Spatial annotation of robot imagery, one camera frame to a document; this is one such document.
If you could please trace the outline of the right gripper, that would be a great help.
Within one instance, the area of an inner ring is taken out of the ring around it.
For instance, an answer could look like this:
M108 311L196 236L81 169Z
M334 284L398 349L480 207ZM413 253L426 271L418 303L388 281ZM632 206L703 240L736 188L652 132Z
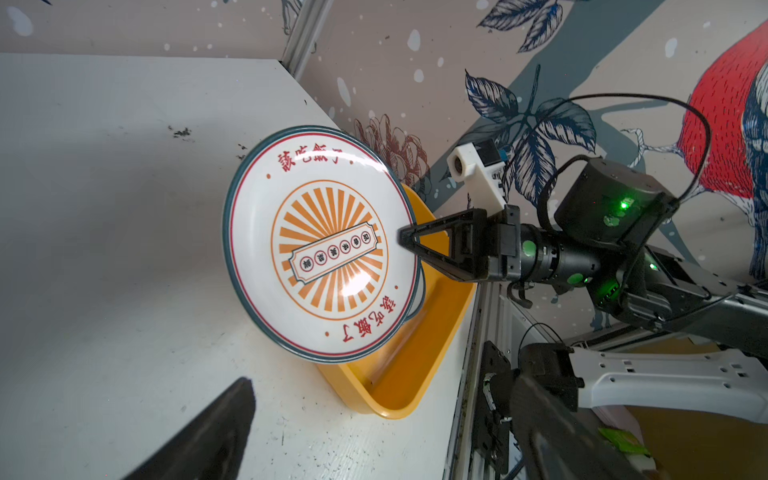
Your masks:
M459 282L526 281L533 260L524 259L524 224L518 206L489 215L472 208L398 230L398 244Z

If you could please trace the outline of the yellow plastic bin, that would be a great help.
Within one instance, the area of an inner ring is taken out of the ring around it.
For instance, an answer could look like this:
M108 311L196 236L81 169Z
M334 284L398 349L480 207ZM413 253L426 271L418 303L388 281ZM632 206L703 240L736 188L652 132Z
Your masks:
M475 293L471 283L424 265L426 294L417 315L386 345L348 364L317 369L353 411L403 419L418 406L463 322Z

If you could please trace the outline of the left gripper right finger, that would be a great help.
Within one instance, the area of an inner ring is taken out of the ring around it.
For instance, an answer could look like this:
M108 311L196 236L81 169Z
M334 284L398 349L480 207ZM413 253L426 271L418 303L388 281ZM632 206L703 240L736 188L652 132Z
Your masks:
M529 479L640 479L626 458L609 448L528 375L510 394L513 433Z

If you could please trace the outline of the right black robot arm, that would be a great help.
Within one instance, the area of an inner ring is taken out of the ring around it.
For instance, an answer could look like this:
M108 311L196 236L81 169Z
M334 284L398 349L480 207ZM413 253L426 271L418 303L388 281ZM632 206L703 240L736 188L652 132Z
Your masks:
M537 225L516 206L473 208L398 233L399 244L446 276L504 282L529 307L535 284L558 294L588 291L597 311L653 333L702 337L707 355L620 356L554 343L526 344L517 367L493 374L483 392L495 415L512 415L512 387L526 375L569 410L648 406L767 420L767 293L652 247L679 201L654 178L598 157L554 216Z

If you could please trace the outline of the orange sunburst plate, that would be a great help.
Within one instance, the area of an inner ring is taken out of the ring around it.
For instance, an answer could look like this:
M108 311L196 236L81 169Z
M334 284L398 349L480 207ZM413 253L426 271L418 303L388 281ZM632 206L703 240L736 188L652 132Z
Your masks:
M398 231L415 215L366 145L329 127L263 140L229 187L223 247L257 327L292 354L344 364L379 350L416 302L421 267Z

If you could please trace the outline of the white plate grey emblem back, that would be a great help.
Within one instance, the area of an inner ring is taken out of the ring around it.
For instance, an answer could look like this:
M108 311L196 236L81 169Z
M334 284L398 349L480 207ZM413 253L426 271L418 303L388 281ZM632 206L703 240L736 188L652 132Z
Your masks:
M406 321L410 321L411 319L417 316L417 314L419 313L419 311L424 305L425 298L426 298L425 272L422 264L419 264L415 292L405 317Z

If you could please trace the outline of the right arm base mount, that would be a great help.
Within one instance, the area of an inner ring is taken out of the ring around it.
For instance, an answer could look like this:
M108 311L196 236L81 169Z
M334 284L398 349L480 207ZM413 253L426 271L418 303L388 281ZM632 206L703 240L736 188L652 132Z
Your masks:
M523 470L512 435L511 389L517 370L496 345L483 343L472 414L470 471L479 479L516 479Z

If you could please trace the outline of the left gripper left fingers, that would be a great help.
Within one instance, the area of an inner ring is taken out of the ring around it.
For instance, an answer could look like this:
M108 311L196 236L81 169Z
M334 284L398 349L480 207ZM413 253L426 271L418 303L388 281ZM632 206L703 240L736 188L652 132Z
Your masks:
M252 381L241 377L127 477L236 479L255 412Z

